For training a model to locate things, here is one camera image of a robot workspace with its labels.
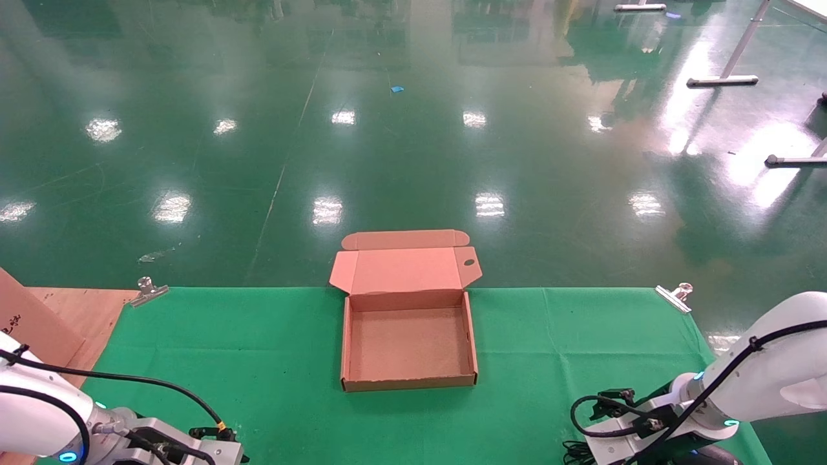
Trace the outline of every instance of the green table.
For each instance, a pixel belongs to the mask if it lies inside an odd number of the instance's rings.
[[[652,289],[473,289],[477,386],[345,394],[342,301],[325,288],[172,289],[124,310],[96,368],[197,392],[253,464],[556,464],[561,442],[581,439],[568,419],[575,398],[646,395],[713,358],[692,318]],[[211,424],[158,387],[84,390],[183,430]],[[770,463],[748,424],[722,444]]]

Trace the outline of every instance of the box flap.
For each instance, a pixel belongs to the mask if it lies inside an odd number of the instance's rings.
[[[467,234],[435,231],[356,232],[342,241],[330,284],[351,295],[462,290],[482,276]]]
[[[333,271],[330,272],[330,284],[350,294],[353,288],[353,277],[356,275],[356,259],[359,252],[337,252],[333,262]]]
[[[480,262],[476,259],[474,247],[457,247],[454,249],[454,257],[457,259],[457,269],[459,270],[462,289],[480,279],[482,268],[480,268]]]
[[[354,232],[342,239],[345,250],[464,247],[471,239],[456,229],[424,231]]]

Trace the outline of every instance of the metal stand base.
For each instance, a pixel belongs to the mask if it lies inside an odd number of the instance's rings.
[[[764,161],[767,168],[827,168],[825,158],[778,158],[770,155]]]
[[[735,51],[732,52],[732,56],[729,57],[729,61],[727,61],[727,64],[724,66],[724,70],[721,71],[720,75],[700,79],[689,79],[689,81],[686,82],[686,85],[689,87],[709,87],[716,85],[757,84],[757,76],[733,76],[732,72],[735,70],[735,65],[738,63],[738,58],[741,58],[741,54],[743,54],[743,51],[747,48],[749,41],[753,39],[753,35],[758,29],[758,25],[761,24],[761,20],[764,18],[764,15],[767,14],[767,9],[770,7],[771,1],[772,0],[762,0],[761,4],[758,5],[758,11],[755,12],[755,16],[752,21],[749,22],[747,30],[743,33],[743,36],[741,36],[741,40],[735,46]]]
[[[661,12],[667,9],[665,3],[652,3],[651,5],[618,5],[614,7],[616,12]]]
[[[770,155],[764,161],[767,168],[827,168],[827,138],[815,148],[810,158],[780,158]]]
[[[716,85],[755,85],[758,84],[757,76],[729,76],[728,78],[720,78],[719,76],[706,76],[700,79],[689,79],[686,85],[690,87],[713,87]]]

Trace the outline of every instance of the table leg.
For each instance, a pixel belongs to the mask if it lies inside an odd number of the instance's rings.
[[[614,7],[616,12],[660,12],[665,9],[666,3],[646,3],[646,0],[640,0],[637,5],[632,3]]]
[[[761,23],[761,20],[764,18],[764,15],[767,14],[767,9],[770,7],[770,2],[771,0],[763,0],[761,2],[761,6],[758,7],[758,11],[755,13],[755,17],[749,23],[749,26],[747,26],[747,30],[744,32],[743,36],[741,36],[741,41],[738,43],[738,46],[735,47],[735,51],[733,52],[732,56],[729,57],[729,62],[727,62],[726,66],[724,67],[724,72],[722,72],[720,76],[707,76],[699,79],[690,78],[689,81],[686,82],[686,85],[714,86],[724,84],[757,84],[757,76],[733,76],[732,70],[735,69],[735,64],[738,63],[738,59],[741,58],[741,54],[743,54],[743,51],[747,48],[747,44],[749,44],[749,41],[752,40],[753,35],[755,35],[755,31],[758,29],[758,25]]]

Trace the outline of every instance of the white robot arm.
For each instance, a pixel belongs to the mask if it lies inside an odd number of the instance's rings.
[[[631,390],[576,402],[571,416],[587,447],[567,444],[566,463],[659,465],[732,437],[741,421],[827,410],[825,351],[827,293],[794,295],[703,372],[684,373],[637,402]],[[574,410],[583,400],[597,400],[592,419],[612,418],[582,428]]]
[[[220,420],[212,432],[201,428],[185,434],[126,408],[106,409],[57,372],[44,370],[40,359],[21,349],[11,336],[0,333],[0,419],[7,426],[0,429],[0,451],[51,456],[77,465],[238,465],[247,461],[235,434]],[[101,377],[107,376],[130,378]],[[205,405],[194,394],[175,388]],[[205,435],[216,439],[203,439]]]

